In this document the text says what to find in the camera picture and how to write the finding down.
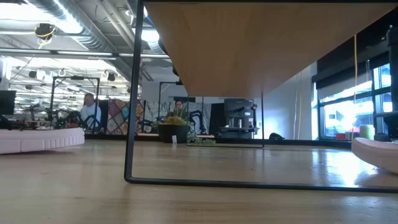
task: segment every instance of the light wood floor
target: light wood floor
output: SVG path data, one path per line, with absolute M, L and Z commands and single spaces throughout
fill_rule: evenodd
M 199 166 L 204 162 L 198 162 L 198 156 L 206 158 L 204 155 L 211 153 L 206 148 L 182 147 L 192 152 L 176 153 L 173 160 L 166 149 L 155 153 L 156 146 L 170 145 L 137 142 L 135 170 L 140 175 L 148 164 L 163 161 L 160 164 L 170 165 L 178 157 Z M 398 220 L 396 194 L 127 184 L 123 180 L 124 147 L 122 141 L 87 141 L 60 152 L 0 156 L 0 223 L 396 224 Z M 225 155 L 218 152 L 223 148 L 211 150 L 221 161 L 228 156 L 233 156 L 233 161 L 239 161 L 238 155 L 252 156 L 237 149 L 227 149 Z M 289 150 L 270 153 L 284 157 L 285 151 Z M 304 157 L 292 155 L 297 161 Z M 208 164 L 206 170 L 217 167 Z

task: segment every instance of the red object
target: red object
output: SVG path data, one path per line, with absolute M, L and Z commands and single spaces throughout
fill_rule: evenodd
M 346 134 L 338 133 L 338 134 L 336 134 L 336 139 L 337 140 L 344 140 L 344 139 L 346 139 Z

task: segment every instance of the black planter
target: black planter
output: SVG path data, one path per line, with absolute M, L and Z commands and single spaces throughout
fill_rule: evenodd
M 172 136 L 177 137 L 177 143 L 185 143 L 187 141 L 187 127 L 175 124 L 159 125 L 159 137 L 162 142 L 173 143 Z

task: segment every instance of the person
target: person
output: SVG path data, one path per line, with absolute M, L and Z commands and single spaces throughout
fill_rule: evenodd
M 174 104 L 175 110 L 182 110 L 184 108 L 184 102 L 182 100 L 176 100 Z
M 94 95 L 91 93 L 87 93 L 84 99 L 84 106 L 80 111 L 81 118 L 85 121 L 89 116 L 95 115 L 95 101 Z M 92 129 L 94 127 L 93 124 L 94 119 L 89 118 L 86 122 L 87 126 Z M 97 106 L 97 121 L 101 122 L 101 109 Z M 95 128 L 99 129 L 101 125 L 99 123 L 95 124 Z

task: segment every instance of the monitor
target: monitor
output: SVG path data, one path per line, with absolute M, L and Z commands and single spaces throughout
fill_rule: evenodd
M 13 115 L 17 91 L 0 90 L 0 114 Z

